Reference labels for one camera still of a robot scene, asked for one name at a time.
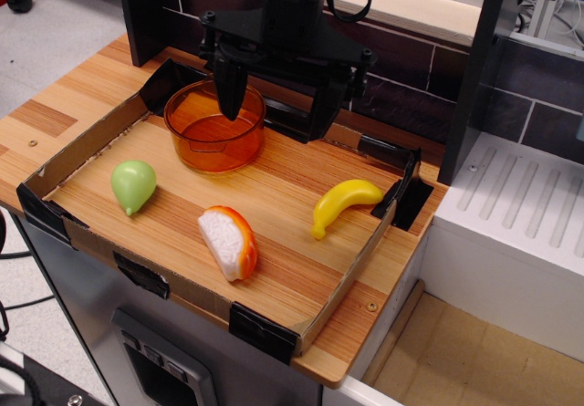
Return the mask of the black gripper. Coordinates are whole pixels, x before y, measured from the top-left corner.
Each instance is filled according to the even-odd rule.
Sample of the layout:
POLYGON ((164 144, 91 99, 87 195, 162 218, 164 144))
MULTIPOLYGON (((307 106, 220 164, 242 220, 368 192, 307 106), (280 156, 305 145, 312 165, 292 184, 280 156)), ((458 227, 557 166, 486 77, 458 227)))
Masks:
POLYGON ((306 141, 323 138, 347 100, 363 93, 376 60, 325 13, 355 23, 369 10, 365 5, 351 15, 339 12, 334 0, 263 0, 258 9, 202 13, 199 55, 214 73, 222 114, 230 121, 238 117, 248 73, 294 81, 315 89, 306 141))

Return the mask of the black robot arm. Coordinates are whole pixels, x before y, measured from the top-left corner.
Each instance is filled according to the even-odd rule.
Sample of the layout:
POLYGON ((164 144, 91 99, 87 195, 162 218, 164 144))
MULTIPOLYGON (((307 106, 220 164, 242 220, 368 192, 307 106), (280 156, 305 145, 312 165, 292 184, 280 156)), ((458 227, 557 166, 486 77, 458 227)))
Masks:
POLYGON ((201 15, 199 56, 213 73, 219 108, 234 120, 250 74, 315 90, 308 113, 276 107, 268 124, 297 141, 323 138, 341 106, 363 95, 376 55, 336 31, 324 10, 334 0, 264 0, 247 11, 201 15))

